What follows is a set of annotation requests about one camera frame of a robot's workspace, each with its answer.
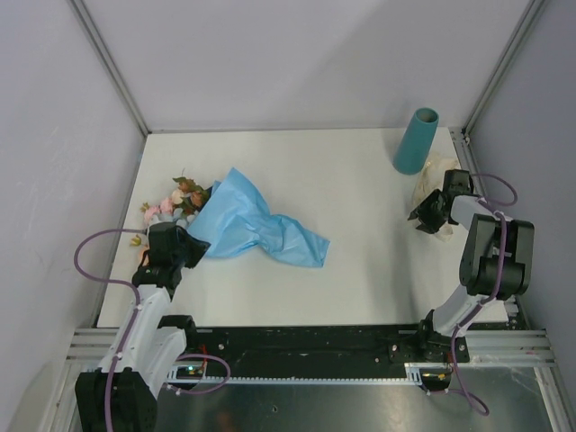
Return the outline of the artificial flower bunch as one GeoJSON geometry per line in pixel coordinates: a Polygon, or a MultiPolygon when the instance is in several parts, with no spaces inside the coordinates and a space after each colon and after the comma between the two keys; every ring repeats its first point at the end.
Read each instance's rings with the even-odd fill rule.
{"type": "Polygon", "coordinates": [[[174,177],[175,189],[160,202],[144,202],[140,208],[143,220],[144,234],[134,234],[130,239],[130,246],[137,248],[138,264],[145,266],[149,258],[149,240],[146,238],[152,225],[171,222],[188,231],[200,211],[212,196],[212,187],[204,188],[192,178],[186,176],[174,177]]]}

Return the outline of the blue wrapping paper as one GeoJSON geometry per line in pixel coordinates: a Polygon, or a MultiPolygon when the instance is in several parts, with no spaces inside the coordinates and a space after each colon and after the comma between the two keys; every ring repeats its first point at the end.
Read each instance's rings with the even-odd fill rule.
{"type": "Polygon", "coordinates": [[[211,197],[187,232],[210,244],[211,258],[233,258],[262,248],[280,263],[320,268],[329,251],[328,239],[289,216],[271,213],[263,195],[236,168],[212,185],[211,197]]]}

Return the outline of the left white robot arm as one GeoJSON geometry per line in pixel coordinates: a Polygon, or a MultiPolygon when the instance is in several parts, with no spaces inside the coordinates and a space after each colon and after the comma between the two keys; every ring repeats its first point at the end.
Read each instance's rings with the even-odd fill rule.
{"type": "Polygon", "coordinates": [[[146,235],[148,250],[124,283],[133,294],[129,312],[96,369],[76,380],[84,431],[153,430],[158,395],[172,364],[199,348],[193,318],[168,310],[183,269],[194,268],[210,245],[174,222],[153,224],[146,235]]]}

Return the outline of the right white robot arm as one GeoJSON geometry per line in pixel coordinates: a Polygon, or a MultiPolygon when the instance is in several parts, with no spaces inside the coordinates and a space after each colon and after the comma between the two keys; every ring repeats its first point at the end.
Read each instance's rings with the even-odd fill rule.
{"type": "Polygon", "coordinates": [[[447,170],[434,190],[409,215],[417,230],[437,234],[445,224],[467,230],[459,265],[459,285],[438,308],[418,324],[402,346],[403,361],[443,363],[462,360],[458,344],[480,313],[495,301],[521,295],[529,286],[535,226],[507,218],[474,192],[473,176],[447,170]]]}

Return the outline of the cream printed ribbon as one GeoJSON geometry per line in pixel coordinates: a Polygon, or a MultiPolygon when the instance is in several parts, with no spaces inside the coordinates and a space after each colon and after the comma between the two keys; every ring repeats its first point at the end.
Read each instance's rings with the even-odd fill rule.
{"type": "MultiPolygon", "coordinates": [[[[461,165],[456,157],[441,155],[436,151],[431,151],[427,161],[418,175],[418,180],[412,194],[413,209],[419,206],[436,189],[441,189],[444,181],[445,171],[460,169],[461,165]]],[[[445,223],[439,232],[434,232],[433,236],[440,241],[450,242],[454,236],[453,226],[445,223]]]]}

